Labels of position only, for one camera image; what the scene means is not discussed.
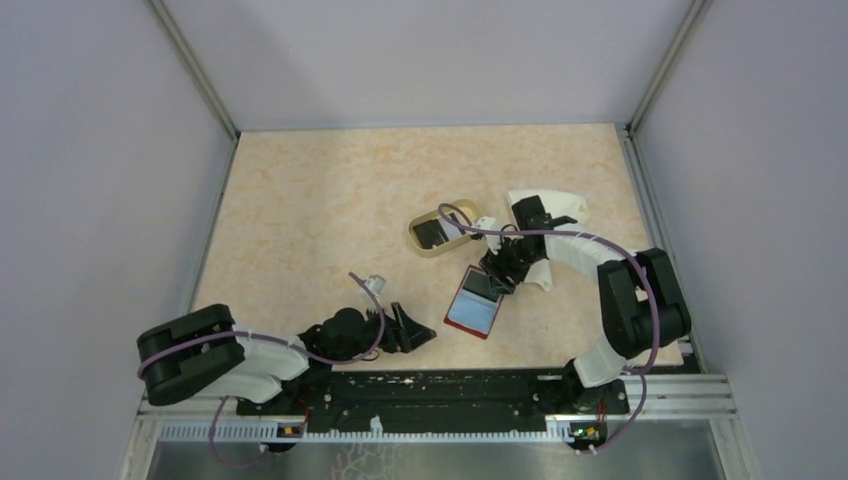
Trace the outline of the red leather card holder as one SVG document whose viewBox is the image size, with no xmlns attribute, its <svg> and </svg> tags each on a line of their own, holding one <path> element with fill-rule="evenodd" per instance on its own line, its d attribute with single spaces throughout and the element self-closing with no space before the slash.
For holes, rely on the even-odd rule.
<svg viewBox="0 0 848 480">
<path fill-rule="evenodd" d="M 473 265 L 469 265 L 466 268 L 443 318 L 443 323 L 476 338 L 485 340 L 490 336 L 504 296 L 499 295 L 497 302 L 490 302 L 463 291 L 461 286 L 469 267 L 482 270 Z"/>
</svg>

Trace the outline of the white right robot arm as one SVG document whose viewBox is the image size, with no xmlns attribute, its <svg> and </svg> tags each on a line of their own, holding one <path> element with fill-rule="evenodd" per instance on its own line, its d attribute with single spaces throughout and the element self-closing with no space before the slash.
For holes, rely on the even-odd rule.
<svg viewBox="0 0 848 480">
<path fill-rule="evenodd" d="M 586 200 L 545 189 L 508 192 L 516 230 L 495 234 L 497 221 L 481 217 L 488 250 L 479 265 L 496 295 L 511 295 L 524 283 L 548 291 L 551 265 L 565 264 L 594 281 L 599 290 L 602 334 L 566 365 L 563 398 L 576 412 L 590 411 L 608 384 L 642 354 L 658 351 L 690 334 L 691 315 L 669 255 L 662 249 L 629 250 L 587 232 Z"/>
</svg>

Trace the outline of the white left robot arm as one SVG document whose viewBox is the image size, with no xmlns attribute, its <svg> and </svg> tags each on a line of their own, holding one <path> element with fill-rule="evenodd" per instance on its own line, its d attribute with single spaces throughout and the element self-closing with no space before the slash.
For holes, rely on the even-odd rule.
<svg viewBox="0 0 848 480">
<path fill-rule="evenodd" d="M 141 334 L 137 375 L 153 406 L 198 395 L 230 396 L 285 414 L 300 399 L 294 381 L 307 373 L 378 353 L 407 354 L 436 337 L 397 302 L 366 312 L 343 308 L 287 337 L 241 329 L 228 306 L 214 304 Z"/>
</svg>

